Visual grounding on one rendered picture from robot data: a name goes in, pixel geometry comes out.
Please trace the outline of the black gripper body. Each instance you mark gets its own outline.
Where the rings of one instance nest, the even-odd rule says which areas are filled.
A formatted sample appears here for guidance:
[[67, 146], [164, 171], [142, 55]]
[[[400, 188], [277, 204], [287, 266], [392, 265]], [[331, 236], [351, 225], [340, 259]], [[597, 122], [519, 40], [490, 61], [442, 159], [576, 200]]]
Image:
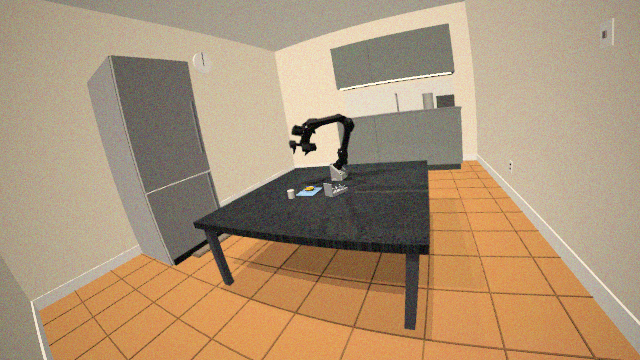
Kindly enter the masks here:
[[[300, 146], [300, 143], [302, 141], [308, 142], [308, 141], [310, 141], [310, 139], [305, 139], [305, 138], [302, 138], [302, 136], [301, 136], [301, 139], [299, 140], [299, 143], [296, 143], [296, 141], [291, 141], [290, 140], [289, 141], [289, 147], [290, 148], [296, 148], [296, 146]], [[316, 151], [316, 149], [317, 149], [316, 144], [312, 143], [312, 142], [310, 142], [310, 144], [313, 145], [313, 150], [312, 151]]]

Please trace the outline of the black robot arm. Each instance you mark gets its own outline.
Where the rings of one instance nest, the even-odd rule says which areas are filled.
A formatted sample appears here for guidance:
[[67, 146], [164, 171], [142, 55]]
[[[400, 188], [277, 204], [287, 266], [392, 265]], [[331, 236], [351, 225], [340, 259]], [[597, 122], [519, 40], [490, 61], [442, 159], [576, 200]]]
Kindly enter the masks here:
[[[322, 118], [308, 118], [303, 124], [301, 124], [301, 126], [295, 125], [292, 129], [291, 135], [298, 136], [298, 137], [302, 136], [302, 138], [310, 139], [312, 134], [316, 134], [315, 130], [318, 129], [320, 126], [331, 124], [338, 121], [344, 124], [345, 131], [344, 131], [341, 148], [338, 148], [338, 152], [337, 152], [339, 158], [333, 164], [333, 166], [336, 167], [338, 170], [340, 170], [344, 164], [345, 165], [348, 164], [347, 149], [350, 141], [350, 132], [354, 128], [354, 122], [351, 120], [351, 118], [347, 118], [340, 114], [330, 116], [330, 117], [326, 116]], [[307, 128], [305, 126], [307, 126]], [[300, 146], [302, 147], [303, 152], [309, 152], [313, 150], [313, 145], [310, 144], [310, 141], [308, 142], [302, 141], [300, 143]]]

